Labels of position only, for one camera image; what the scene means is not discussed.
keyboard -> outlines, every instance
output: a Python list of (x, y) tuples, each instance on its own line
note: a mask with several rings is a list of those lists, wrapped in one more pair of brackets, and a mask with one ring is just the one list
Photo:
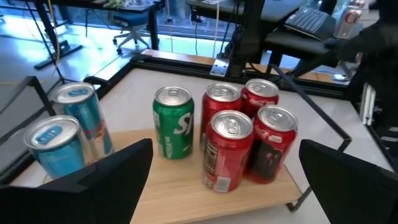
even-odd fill
[(301, 8), (285, 22), (288, 29), (300, 32), (318, 40), (326, 40), (335, 32), (336, 19), (325, 12)]

wooden tray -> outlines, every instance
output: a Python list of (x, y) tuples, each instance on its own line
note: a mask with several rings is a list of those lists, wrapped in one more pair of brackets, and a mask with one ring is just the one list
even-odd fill
[(301, 193), (284, 167), (271, 184), (243, 180), (227, 194), (215, 193), (201, 182), (202, 153), (195, 127), (193, 154), (182, 160), (161, 157), (154, 129), (113, 133), (116, 150), (143, 138), (154, 141), (154, 158), (148, 181), (131, 220), (133, 224), (190, 223), (296, 201)]

can top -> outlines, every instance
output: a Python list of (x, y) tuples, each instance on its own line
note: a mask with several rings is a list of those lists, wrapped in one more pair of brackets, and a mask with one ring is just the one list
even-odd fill
[(72, 116), (52, 116), (31, 124), (24, 135), (24, 142), (33, 149), (52, 149), (70, 141), (80, 130)]
[(214, 114), (211, 118), (211, 127), (228, 139), (242, 139), (253, 132), (251, 119), (235, 110), (224, 110)]
[(79, 103), (91, 97), (94, 92), (94, 86), (89, 83), (68, 83), (57, 88), (52, 99), (61, 104)]
[(249, 80), (245, 86), (250, 92), (256, 94), (257, 96), (276, 96), (279, 92), (279, 89), (275, 84), (260, 78)]
[(220, 102), (232, 102), (241, 97), (241, 92), (229, 83), (214, 83), (207, 88), (206, 94)]
[(166, 106), (180, 106), (190, 99), (190, 92), (180, 86), (163, 87), (155, 93), (155, 100)]
[(277, 105), (263, 106), (259, 109), (257, 115), (265, 125), (275, 131), (297, 130), (299, 124), (292, 112)]

pull tab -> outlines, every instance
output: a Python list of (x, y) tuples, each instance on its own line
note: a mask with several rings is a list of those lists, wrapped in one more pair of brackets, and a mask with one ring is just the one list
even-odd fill
[(267, 120), (271, 124), (277, 124), (283, 118), (283, 116), (283, 114), (274, 111), (271, 113)]
[(213, 90), (214, 96), (225, 96), (228, 94), (228, 90), (224, 88)]
[(74, 96), (81, 96), (81, 95), (87, 95), (88, 90), (86, 88), (82, 88), (79, 90), (72, 90), (68, 92), (68, 96), (74, 97)]
[(48, 144), (53, 138), (57, 137), (62, 133), (62, 127), (59, 125), (48, 128), (43, 134), (37, 137), (35, 140), (42, 145)]
[(229, 134), (238, 134), (239, 133), (239, 125), (235, 119), (229, 119), (225, 125), (226, 132)]
[(176, 88), (172, 88), (169, 90), (169, 97), (176, 98), (178, 97), (179, 90)]
[(267, 87), (265, 85), (256, 85), (253, 87), (253, 90), (257, 93), (262, 92), (266, 89)]

soda can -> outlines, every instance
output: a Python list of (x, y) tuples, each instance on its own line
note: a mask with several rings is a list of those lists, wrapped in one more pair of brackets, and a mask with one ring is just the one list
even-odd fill
[(192, 152), (193, 112), (190, 92), (180, 86), (157, 90), (153, 102), (158, 149), (168, 159), (183, 159)]
[(272, 82), (260, 78), (249, 80), (242, 89), (242, 112), (252, 118), (260, 107), (278, 104), (278, 93), (278, 87)]
[(203, 183), (216, 192), (238, 188), (252, 146), (253, 123), (244, 113), (224, 110), (207, 126)]
[(211, 117), (219, 111), (237, 110), (242, 108), (241, 93), (229, 83), (215, 83), (207, 88), (202, 98), (200, 148), (204, 150), (206, 143), (206, 127)]
[(31, 124), (24, 142), (49, 176), (57, 179), (85, 166), (85, 138), (75, 118), (53, 116)]
[(93, 85), (69, 83), (56, 89), (52, 98), (58, 113), (75, 117), (86, 134), (91, 146), (91, 159), (87, 159), (87, 164), (113, 153), (113, 144)]
[(245, 174), (258, 184), (275, 180), (297, 136), (298, 121), (288, 109), (267, 105), (254, 118), (254, 142)]

